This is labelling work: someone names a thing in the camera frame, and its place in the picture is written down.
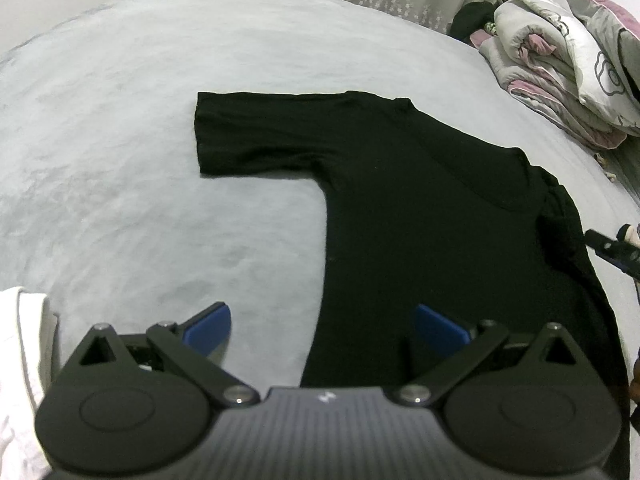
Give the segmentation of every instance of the pink pillow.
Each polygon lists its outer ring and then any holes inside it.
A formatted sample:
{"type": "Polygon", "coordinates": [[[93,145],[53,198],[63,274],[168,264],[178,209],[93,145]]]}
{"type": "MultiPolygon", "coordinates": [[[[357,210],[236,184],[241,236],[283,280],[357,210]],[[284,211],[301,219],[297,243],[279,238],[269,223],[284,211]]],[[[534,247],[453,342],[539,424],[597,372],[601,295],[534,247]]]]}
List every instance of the pink pillow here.
{"type": "Polygon", "coordinates": [[[611,0],[567,0],[569,8],[613,63],[626,92],[640,108],[640,23],[611,0]]]}

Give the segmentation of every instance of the bed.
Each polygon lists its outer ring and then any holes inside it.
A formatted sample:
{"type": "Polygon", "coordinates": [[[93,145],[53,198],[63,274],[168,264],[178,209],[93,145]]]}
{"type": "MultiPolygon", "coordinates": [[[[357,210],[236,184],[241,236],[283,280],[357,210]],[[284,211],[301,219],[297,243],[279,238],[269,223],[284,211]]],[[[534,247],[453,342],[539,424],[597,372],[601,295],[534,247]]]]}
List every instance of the bed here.
{"type": "MultiPolygon", "coordinates": [[[[447,36],[341,0],[115,0],[0,57],[0,290],[49,294],[62,362],[95,322],[137,332],[223,300],[225,368],[263,393],[298,384],[322,293],[324,197],[308,176],[202,178],[193,113],[199,91],[350,89],[409,97],[519,146],[566,186],[585,228],[613,235],[640,218],[583,147],[447,36]]],[[[634,282],[592,257],[630,367],[634,282]]]]}

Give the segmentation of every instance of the pillow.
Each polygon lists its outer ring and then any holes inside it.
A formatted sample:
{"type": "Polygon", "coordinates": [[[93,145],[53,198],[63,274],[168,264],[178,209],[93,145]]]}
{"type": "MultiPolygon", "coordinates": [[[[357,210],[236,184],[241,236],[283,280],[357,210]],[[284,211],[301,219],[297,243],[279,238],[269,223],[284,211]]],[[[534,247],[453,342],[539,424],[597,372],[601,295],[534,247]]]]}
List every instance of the pillow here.
{"type": "Polygon", "coordinates": [[[640,23],[610,0],[567,0],[569,8],[609,56],[626,91],[640,107],[640,23]]]}
{"type": "Polygon", "coordinates": [[[635,106],[609,58],[584,25],[553,0],[522,1],[564,36],[581,104],[608,123],[638,136],[640,108],[635,106]]]}

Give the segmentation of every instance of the folded sleeve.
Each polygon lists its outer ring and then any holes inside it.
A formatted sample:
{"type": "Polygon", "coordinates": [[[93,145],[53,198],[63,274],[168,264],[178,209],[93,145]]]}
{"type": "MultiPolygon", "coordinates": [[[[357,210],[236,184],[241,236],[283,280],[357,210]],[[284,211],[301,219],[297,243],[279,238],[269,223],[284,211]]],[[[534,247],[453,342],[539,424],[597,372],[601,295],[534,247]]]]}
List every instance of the folded sleeve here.
{"type": "Polygon", "coordinates": [[[201,92],[194,124],[200,172],[326,170],[353,147],[348,126],[359,106],[357,96],[348,92],[201,92]]]}

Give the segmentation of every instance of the white cloth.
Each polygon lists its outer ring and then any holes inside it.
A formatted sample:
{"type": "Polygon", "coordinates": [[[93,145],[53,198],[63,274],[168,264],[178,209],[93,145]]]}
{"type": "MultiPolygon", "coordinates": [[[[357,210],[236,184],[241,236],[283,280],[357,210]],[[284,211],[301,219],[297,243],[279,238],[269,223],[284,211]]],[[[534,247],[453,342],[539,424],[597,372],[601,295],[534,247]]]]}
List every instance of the white cloth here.
{"type": "Polygon", "coordinates": [[[50,472],[33,427],[51,380],[58,320],[45,294],[0,292],[0,480],[40,480],[50,472]]]}

